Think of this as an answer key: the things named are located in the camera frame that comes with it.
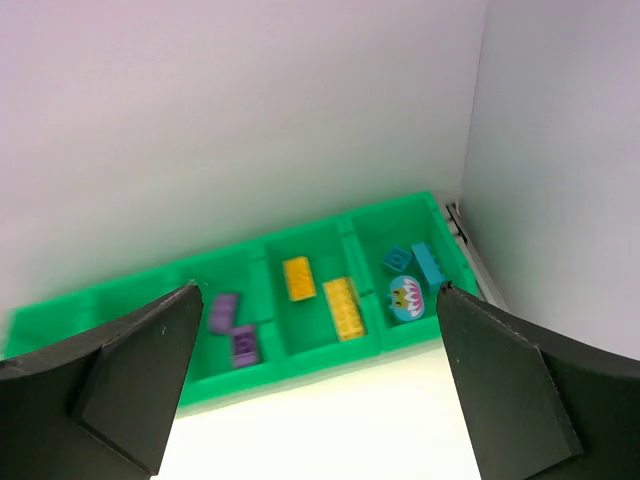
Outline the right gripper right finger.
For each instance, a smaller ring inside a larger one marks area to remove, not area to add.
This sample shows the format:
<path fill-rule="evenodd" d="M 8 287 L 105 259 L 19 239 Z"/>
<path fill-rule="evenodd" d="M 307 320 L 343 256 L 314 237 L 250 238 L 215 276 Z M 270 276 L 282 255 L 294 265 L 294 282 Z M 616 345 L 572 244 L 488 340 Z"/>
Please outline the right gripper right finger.
<path fill-rule="evenodd" d="M 482 478 L 638 478 L 638 361 L 450 283 L 437 317 Z"/>

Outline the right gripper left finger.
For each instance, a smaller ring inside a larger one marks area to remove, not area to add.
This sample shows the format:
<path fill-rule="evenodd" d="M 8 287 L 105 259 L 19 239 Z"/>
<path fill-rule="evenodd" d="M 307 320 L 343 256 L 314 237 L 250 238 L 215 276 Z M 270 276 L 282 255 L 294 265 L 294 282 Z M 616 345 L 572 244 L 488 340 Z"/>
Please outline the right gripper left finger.
<path fill-rule="evenodd" d="M 203 311 L 194 284 L 1 363 L 4 479 L 157 475 Z"/>

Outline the purple butterfly arch lego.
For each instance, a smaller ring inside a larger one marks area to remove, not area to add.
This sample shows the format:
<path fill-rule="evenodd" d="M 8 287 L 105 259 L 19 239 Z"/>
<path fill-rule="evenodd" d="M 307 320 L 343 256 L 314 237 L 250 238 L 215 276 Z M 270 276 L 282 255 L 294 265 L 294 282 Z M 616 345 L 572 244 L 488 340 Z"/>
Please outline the purple butterfly arch lego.
<path fill-rule="evenodd" d="M 227 335 L 234 328 L 240 295 L 225 292 L 217 294 L 212 301 L 207 326 L 210 332 Z"/>

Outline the teal rounded lego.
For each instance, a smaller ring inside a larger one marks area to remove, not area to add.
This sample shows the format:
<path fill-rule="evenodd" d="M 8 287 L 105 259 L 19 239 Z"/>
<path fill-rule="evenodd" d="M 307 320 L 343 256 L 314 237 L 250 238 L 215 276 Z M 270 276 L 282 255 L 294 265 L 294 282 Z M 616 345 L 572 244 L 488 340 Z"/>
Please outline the teal rounded lego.
<path fill-rule="evenodd" d="M 389 285 L 388 308 L 396 322 L 409 323 L 425 314 L 425 299 L 419 281 L 413 276 L 399 275 Z"/>

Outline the teal lego brick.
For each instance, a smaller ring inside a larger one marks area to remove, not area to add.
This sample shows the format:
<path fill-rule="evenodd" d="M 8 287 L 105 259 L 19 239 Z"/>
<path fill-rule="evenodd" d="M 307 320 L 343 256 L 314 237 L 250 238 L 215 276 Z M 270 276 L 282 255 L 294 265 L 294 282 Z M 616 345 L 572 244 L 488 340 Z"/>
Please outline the teal lego brick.
<path fill-rule="evenodd" d="M 429 292 L 437 292 L 446 282 L 446 276 L 430 247 L 424 242 L 415 243 L 411 245 L 411 251 L 427 283 Z"/>

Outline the small teal square lego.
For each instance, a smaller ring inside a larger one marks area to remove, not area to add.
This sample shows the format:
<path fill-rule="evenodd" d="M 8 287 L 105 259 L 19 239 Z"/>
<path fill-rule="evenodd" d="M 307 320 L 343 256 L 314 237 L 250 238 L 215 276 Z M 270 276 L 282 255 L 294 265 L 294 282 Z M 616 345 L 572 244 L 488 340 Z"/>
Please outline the small teal square lego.
<path fill-rule="evenodd" d="M 383 256 L 383 268 L 393 274 L 403 274 L 413 260 L 413 254 L 401 247 L 392 246 Z"/>

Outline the yellow lego brick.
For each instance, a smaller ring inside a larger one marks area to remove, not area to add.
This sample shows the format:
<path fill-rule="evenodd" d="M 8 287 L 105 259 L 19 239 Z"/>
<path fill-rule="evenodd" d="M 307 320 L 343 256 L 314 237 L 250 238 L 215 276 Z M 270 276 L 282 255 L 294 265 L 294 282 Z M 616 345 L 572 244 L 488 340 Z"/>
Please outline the yellow lego brick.
<path fill-rule="evenodd" d="M 338 340 L 346 342 L 366 335 L 359 300 L 350 277 L 323 283 L 323 290 Z"/>

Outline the yellow half-round lego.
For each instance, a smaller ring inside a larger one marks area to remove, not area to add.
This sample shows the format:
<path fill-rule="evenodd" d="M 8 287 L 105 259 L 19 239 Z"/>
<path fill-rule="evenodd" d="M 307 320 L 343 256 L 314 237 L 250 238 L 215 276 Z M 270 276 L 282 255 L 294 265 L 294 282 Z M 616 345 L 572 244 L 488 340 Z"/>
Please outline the yellow half-round lego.
<path fill-rule="evenodd" d="M 292 302 L 308 300 L 317 295 L 310 261 L 306 256 L 285 260 L 283 272 L 288 297 Z"/>

